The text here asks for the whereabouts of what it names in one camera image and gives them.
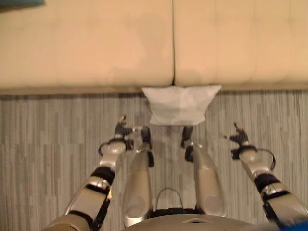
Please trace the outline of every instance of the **beige couch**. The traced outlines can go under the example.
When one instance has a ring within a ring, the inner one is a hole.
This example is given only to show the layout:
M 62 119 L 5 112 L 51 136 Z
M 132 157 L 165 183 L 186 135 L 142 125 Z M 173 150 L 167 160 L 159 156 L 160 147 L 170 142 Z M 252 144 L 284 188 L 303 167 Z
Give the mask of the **beige couch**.
M 308 0 L 45 0 L 0 10 L 0 94 L 308 88 Z

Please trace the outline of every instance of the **blue object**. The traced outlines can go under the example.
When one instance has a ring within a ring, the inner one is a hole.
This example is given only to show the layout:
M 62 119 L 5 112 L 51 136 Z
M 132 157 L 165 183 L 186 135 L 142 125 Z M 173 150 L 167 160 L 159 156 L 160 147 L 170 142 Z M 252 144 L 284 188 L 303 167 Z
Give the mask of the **blue object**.
M 1 6 L 27 6 L 27 5 L 42 5 L 44 0 L 0 0 Z
M 297 224 L 295 226 L 282 228 L 281 231 L 308 231 L 308 221 Z

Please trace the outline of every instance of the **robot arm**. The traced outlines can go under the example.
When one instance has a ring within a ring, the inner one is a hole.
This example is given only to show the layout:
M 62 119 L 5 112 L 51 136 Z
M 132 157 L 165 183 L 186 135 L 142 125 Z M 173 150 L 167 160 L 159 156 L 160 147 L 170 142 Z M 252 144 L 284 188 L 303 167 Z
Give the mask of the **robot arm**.
M 307 208 L 263 163 L 255 146 L 249 145 L 246 132 L 234 125 L 238 134 L 230 136 L 229 139 L 240 147 L 231 150 L 232 158 L 241 161 L 244 170 L 258 189 L 268 220 L 275 221 L 278 226 L 289 226 L 307 220 Z
M 111 199 L 111 185 L 123 156 L 133 146 L 125 136 L 139 128 L 125 127 L 125 116 L 121 117 L 115 136 L 103 145 L 100 165 L 75 195 L 66 213 L 42 231 L 97 231 L 102 226 Z

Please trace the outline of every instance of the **black cable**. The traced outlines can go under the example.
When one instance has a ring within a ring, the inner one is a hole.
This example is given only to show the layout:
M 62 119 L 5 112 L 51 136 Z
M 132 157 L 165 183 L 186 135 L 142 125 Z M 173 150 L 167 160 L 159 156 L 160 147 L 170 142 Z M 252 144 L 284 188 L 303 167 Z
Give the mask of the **black cable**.
M 107 142 L 102 143 L 102 144 L 100 145 L 100 147 L 98 148 L 98 154 L 99 154 L 100 156 L 103 156 L 103 154 L 102 154 L 102 147 L 103 147 L 104 145 L 106 145 L 106 144 L 108 144 L 108 143 L 107 143 Z
M 169 189 L 171 191 L 174 191 L 177 193 L 177 195 L 179 196 L 179 199 L 180 199 L 180 203 L 181 203 L 181 208 L 184 209 L 184 205 L 183 205 L 183 201 L 182 201 L 182 198 L 181 198 L 181 195 L 179 194 L 178 191 L 176 191 L 175 189 L 173 188 L 170 188 L 170 187 L 164 187 L 159 193 L 158 193 L 158 196 L 157 196 L 157 199 L 156 199 L 156 205 L 155 205 L 155 211 L 157 210 L 157 206 L 158 206 L 158 200 L 159 200 L 159 197 L 160 197 L 160 194 L 166 190 L 166 189 Z
M 268 152 L 268 153 L 271 154 L 271 156 L 273 157 L 273 161 L 272 161 L 272 163 L 270 165 L 270 169 L 273 171 L 275 166 L 276 166 L 276 158 L 275 158 L 274 154 L 270 150 L 265 149 L 265 148 L 258 148 L 257 150 L 258 151 L 265 151 L 265 152 Z

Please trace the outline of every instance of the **gray striped carpet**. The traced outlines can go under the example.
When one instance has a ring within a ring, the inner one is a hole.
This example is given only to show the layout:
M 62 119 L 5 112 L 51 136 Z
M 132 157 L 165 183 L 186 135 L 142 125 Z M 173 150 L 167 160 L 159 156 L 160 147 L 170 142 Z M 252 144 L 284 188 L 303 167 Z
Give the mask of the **gray striped carpet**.
M 141 94 L 16 96 L 0 100 L 0 230 L 38 231 L 61 215 L 70 198 L 99 162 L 97 148 L 113 134 L 120 115 L 131 125 L 149 125 L 151 112 Z M 308 91 L 220 93 L 195 127 L 193 137 L 218 165 L 228 203 L 227 217 L 266 222 L 262 202 L 222 138 L 239 122 L 257 147 L 271 149 L 274 170 L 308 205 Z M 195 206 L 193 166 L 179 146 L 181 127 L 150 125 L 154 168 L 153 202 L 160 189 L 178 190 L 185 207 Z M 113 187 L 104 230 L 123 228 L 121 201 L 133 153 L 128 153 Z M 264 160 L 270 164 L 266 153 Z M 176 207 L 172 191 L 158 208 Z

